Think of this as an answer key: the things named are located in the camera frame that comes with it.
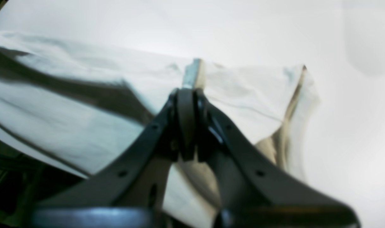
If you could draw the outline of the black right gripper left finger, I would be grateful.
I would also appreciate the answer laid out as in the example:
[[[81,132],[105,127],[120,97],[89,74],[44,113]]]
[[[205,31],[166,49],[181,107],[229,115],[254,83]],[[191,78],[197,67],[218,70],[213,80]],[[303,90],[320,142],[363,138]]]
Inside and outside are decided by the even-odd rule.
[[[135,142],[102,171],[37,204],[29,228],[186,228],[163,211],[177,154],[171,144],[178,89]]]

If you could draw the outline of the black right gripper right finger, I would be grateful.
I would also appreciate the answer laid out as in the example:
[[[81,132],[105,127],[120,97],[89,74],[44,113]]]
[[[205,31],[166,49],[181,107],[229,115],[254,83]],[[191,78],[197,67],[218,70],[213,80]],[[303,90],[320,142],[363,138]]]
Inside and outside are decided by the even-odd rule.
[[[193,92],[198,161],[220,193],[214,228],[359,228],[350,206],[290,176],[261,154],[238,127]]]

